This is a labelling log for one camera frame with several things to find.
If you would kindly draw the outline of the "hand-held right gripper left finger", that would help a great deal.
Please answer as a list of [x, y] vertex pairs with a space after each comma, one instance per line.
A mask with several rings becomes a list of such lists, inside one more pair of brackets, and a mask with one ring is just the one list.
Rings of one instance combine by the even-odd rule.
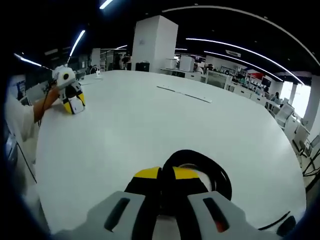
[[124, 191], [116, 191], [88, 211], [86, 221], [61, 230], [55, 240], [151, 240], [160, 211], [159, 166], [137, 172]]

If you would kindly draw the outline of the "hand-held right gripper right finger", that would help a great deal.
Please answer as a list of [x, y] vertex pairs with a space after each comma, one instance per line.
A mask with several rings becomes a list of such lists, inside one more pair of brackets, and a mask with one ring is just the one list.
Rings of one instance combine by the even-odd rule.
[[217, 191], [208, 191], [198, 174], [173, 167], [173, 209], [182, 240], [278, 240], [247, 222], [245, 212]]

